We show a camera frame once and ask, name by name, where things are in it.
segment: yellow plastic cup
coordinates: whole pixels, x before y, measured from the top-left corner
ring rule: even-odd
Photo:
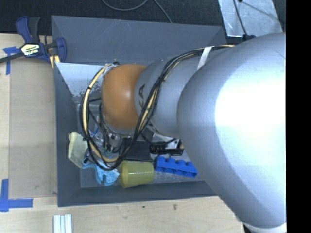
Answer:
[[[120,183],[123,188],[147,184],[154,180],[155,170],[150,162],[123,161],[120,165]]]

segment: black carpet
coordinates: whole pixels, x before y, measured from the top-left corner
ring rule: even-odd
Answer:
[[[119,8],[139,5],[144,0],[106,0]],[[172,22],[221,26],[222,15],[217,0],[157,0]],[[281,26],[286,31],[286,0],[273,0]],[[149,0],[129,12],[108,8],[101,0],[0,0],[0,33],[16,33],[15,21],[21,16],[41,17],[40,35],[51,35],[51,15],[100,17],[140,21],[168,22],[164,13]]]

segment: yellow wire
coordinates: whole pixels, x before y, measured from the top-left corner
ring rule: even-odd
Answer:
[[[105,72],[105,70],[107,69],[107,67],[103,67],[98,73],[97,75],[94,76],[94,78],[92,79],[91,83],[89,84],[89,89],[86,90],[85,93],[85,98],[83,101],[83,110],[82,110],[82,121],[83,121],[83,126],[84,126],[84,131],[87,131],[87,120],[86,120],[86,108],[87,108],[87,101],[89,98],[89,94],[91,92],[91,89],[93,88],[94,84],[96,83],[96,81],[98,80],[98,78]],[[100,158],[103,158],[106,162],[111,163],[111,162],[115,162],[118,157],[113,158],[113,159],[108,159],[107,157],[103,156],[101,153],[99,153],[97,151],[97,149],[95,148],[95,146],[90,142],[90,146],[92,148],[92,150],[96,153],[96,155]]]

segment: blue painter's tape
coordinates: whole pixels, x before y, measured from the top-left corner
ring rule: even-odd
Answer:
[[[8,212],[10,208],[32,208],[33,199],[8,199],[9,179],[2,180],[0,195],[0,212]]]
[[[6,53],[7,56],[10,56],[11,54],[16,54],[16,53],[20,53],[20,49],[17,47],[8,47],[8,48],[4,48],[3,51]],[[11,63],[10,61],[8,61],[6,63],[6,72],[5,74],[8,75],[11,72]]]

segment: yellow label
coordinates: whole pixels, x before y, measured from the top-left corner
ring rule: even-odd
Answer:
[[[38,48],[40,48],[39,45],[27,44],[23,46],[20,50],[25,55],[31,55],[31,54],[37,53],[39,51]]]

